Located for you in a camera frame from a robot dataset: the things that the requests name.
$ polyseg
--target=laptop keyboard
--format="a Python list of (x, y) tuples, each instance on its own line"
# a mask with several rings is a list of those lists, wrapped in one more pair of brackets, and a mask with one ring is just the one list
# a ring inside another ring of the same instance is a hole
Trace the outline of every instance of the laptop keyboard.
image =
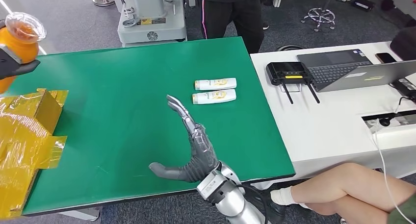
[(329, 85), (332, 82), (340, 79), (344, 75), (348, 74), (355, 68), (359, 66), (368, 66), (372, 65), (371, 62), (359, 62), (359, 63), (348, 63), (342, 65), (333, 65), (333, 66), (319, 66), (319, 67), (309, 67), (308, 70), (311, 72), (314, 82), (316, 84), (325, 84)]

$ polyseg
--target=pink stripe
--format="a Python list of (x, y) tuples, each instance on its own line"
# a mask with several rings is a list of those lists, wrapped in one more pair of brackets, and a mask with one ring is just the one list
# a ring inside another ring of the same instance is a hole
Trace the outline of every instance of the pink stripe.
[(202, 0), (202, 27), (204, 28), (205, 39), (208, 38), (207, 36), (207, 28), (205, 27), (205, 0)]

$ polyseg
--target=robotic hand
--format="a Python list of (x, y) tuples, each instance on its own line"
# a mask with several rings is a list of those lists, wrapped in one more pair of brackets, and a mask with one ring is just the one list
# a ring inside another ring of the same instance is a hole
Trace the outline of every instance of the robotic hand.
[(215, 204), (218, 211), (225, 215), (231, 224), (269, 224), (267, 217), (244, 198), (244, 189), (235, 172), (218, 161), (212, 144), (205, 134), (205, 128), (194, 122), (178, 99), (170, 95), (166, 98), (168, 106), (179, 114), (188, 131), (192, 156), (189, 163), (183, 167), (167, 168), (153, 162), (149, 165), (153, 173), (166, 179), (200, 181), (197, 186), (200, 195), (204, 200)]
[(167, 95), (166, 98), (168, 106), (179, 114), (188, 131), (192, 156), (189, 163), (183, 167), (166, 168), (160, 163), (154, 162), (149, 165), (149, 168), (156, 176), (166, 179), (187, 182), (202, 181), (219, 165), (212, 144), (205, 134), (205, 128), (194, 122), (182, 103), (170, 95)]

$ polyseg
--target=yellow packaging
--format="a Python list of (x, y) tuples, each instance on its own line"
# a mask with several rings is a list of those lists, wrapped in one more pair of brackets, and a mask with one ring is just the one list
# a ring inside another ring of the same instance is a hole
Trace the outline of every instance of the yellow packaging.
[(38, 169), (56, 168), (66, 136), (52, 136), (68, 91), (0, 98), (0, 219), (20, 216)]

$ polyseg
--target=laptop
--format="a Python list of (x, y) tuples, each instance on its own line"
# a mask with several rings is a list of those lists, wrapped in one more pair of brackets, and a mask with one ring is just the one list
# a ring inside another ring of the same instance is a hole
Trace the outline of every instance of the laptop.
[(360, 50), (302, 54), (297, 56), (314, 80), (317, 92), (390, 84), (416, 73), (416, 61), (372, 65)]

